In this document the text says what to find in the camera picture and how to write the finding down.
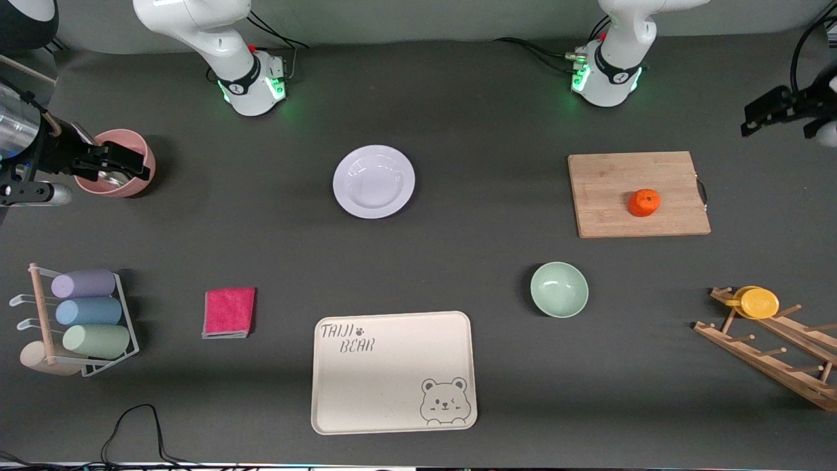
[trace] pink cup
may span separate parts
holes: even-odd
[[[128,196],[133,196],[141,192],[151,183],[151,180],[154,178],[154,173],[157,170],[157,162],[154,160],[154,153],[151,152],[146,140],[142,136],[130,129],[111,129],[96,136],[96,143],[102,144],[104,141],[116,142],[121,146],[142,154],[144,157],[142,164],[151,170],[151,177],[148,181],[133,178],[119,188],[114,188],[113,185],[102,181],[102,179],[91,182],[75,177],[75,182],[81,189],[88,193],[107,196],[108,198],[127,198]]]

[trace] pink sponge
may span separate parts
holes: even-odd
[[[226,287],[207,291],[203,313],[204,339],[245,339],[253,321],[254,287]]]

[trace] green bowl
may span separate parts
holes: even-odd
[[[587,305],[590,290],[584,275],[569,263],[542,265],[531,277],[531,298],[545,314],[571,318]]]

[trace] yellow cup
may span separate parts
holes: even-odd
[[[773,292],[758,286],[743,287],[724,304],[748,319],[766,319],[776,315],[779,300]]]

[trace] cutting board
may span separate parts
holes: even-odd
[[[567,161],[582,239],[711,232],[688,152],[582,154]],[[645,188],[659,193],[662,204],[639,218],[628,212],[628,199]]]

